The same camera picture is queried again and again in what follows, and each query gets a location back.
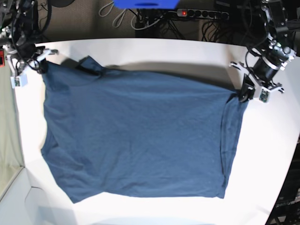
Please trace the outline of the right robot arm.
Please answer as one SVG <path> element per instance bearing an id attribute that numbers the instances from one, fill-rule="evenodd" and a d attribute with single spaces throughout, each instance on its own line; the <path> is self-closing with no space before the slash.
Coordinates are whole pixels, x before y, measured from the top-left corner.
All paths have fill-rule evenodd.
<path id="1" fill-rule="evenodd" d="M 46 21 L 39 26 L 38 0 L 2 0 L 0 2 L 0 49 L 9 64 L 12 76 L 18 77 L 27 70 L 43 74 L 47 70 L 46 57 L 57 54 L 44 46 L 36 46 L 44 39 L 50 25 L 52 2 L 46 1 Z"/>

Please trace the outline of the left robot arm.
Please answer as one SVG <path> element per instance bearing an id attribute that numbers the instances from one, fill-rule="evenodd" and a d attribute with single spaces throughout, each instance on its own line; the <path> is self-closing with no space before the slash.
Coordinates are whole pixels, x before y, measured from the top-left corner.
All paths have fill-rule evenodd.
<path id="1" fill-rule="evenodd" d="M 244 74 L 239 93 L 241 103 L 258 100 L 267 103 L 271 93 L 285 90 L 273 78 L 280 70 L 285 70 L 288 62 L 296 57 L 296 51 L 289 36 L 285 8 L 280 0 L 262 0 L 260 17 L 263 20 L 265 36 L 257 44 L 247 48 L 246 57 L 251 54 L 257 57 L 253 67 L 245 62 L 231 62 L 230 66 Z"/>

